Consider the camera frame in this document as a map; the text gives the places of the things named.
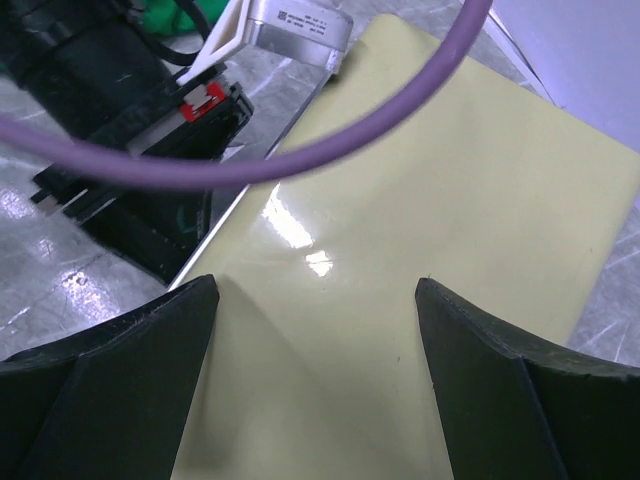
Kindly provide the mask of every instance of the black cable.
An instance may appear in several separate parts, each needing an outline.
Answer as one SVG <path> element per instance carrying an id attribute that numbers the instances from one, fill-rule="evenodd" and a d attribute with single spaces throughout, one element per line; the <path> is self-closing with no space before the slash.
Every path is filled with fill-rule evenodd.
<path id="1" fill-rule="evenodd" d="M 194 26 L 196 27 L 196 31 L 200 34 L 202 40 L 205 41 L 209 36 L 209 32 L 211 31 L 211 25 L 209 24 L 206 15 L 200 8 L 200 5 L 198 5 L 195 0 L 174 1 L 176 5 L 178 5 L 178 8 L 186 13 L 187 16 L 191 19 Z M 196 56 L 199 53 L 199 51 L 193 53 L 177 52 L 172 48 L 167 47 L 164 43 L 146 32 L 144 29 L 140 28 L 139 30 L 142 34 L 142 38 L 149 45 L 151 50 L 153 50 L 153 53 L 173 65 L 188 67 L 194 62 Z"/>

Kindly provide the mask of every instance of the white plastic bracket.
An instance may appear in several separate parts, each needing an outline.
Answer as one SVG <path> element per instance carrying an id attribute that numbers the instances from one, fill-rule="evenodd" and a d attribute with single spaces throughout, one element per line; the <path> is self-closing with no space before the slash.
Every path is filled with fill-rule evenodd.
<path id="1" fill-rule="evenodd" d="M 244 47 L 244 31 L 252 0 L 230 0 L 215 27 L 204 42 L 189 70 L 178 78 L 178 84 L 193 80 L 217 63 Z"/>

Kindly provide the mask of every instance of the glossy panel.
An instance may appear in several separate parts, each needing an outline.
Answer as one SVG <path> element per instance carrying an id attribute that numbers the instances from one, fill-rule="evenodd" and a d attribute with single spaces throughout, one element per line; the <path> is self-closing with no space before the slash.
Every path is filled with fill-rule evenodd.
<path id="1" fill-rule="evenodd" d="M 282 148 L 359 117 L 436 46 L 377 18 Z M 639 181 L 635 153 L 467 60 L 374 146 L 249 189 L 185 275 L 214 273 L 221 303 L 173 478 L 451 478 L 418 279 L 564 343 Z"/>

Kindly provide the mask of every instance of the marble surface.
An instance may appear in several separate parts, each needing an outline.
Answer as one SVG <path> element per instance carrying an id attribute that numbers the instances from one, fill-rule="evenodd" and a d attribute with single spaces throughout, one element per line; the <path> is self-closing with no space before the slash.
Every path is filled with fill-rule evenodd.
<path id="1" fill-rule="evenodd" d="M 443 38 L 458 0 L 344 0 L 334 2 L 356 22 L 354 39 L 377 13 L 392 12 Z M 194 38 L 174 45 L 193 49 Z M 471 55 L 533 89 L 492 38 L 483 34 Z M 322 72 L 247 48 L 228 62 L 227 76 L 242 83 L 256 106 L 250 124 L 233 142 L 238 155 L 264 155 L 311 93 Z M 54 122 L 28 95 L 0 77 L 0 110 L 43 128 Z M 107 320 L 146 303 L 164 288 L 135 267 L 91 242 L 61 214 L 45 217 L 29 203 L 30 178 L 42 160 L 0 145 L 0 359 Z M 635 344 L 640 322 L 633 293 L 640 284 L 640 213 L 631 212 L 593 298 L 570 341 L 580 351 L 640 364 Z"/>

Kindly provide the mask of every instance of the black mechanical device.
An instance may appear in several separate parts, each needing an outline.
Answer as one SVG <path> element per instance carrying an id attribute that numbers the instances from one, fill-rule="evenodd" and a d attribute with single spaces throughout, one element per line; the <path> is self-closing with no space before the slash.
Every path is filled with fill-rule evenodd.
<path id="1" fill-rule="evenodd" d="M 193 0 L 179 6 L 206 37 Z M 224 64 L 185 85 L 162 60 L 188 66 L 145 32 L 136 0 L 0 0 L 0 63 L 72 137 L 105 147 L 215 161 L 253 107 Z M 211 193 L 131 191 L 56 167 L 34 177 L 32 200 L 62 208 L 98 243 L 169 283 L 209 231 Z"/>

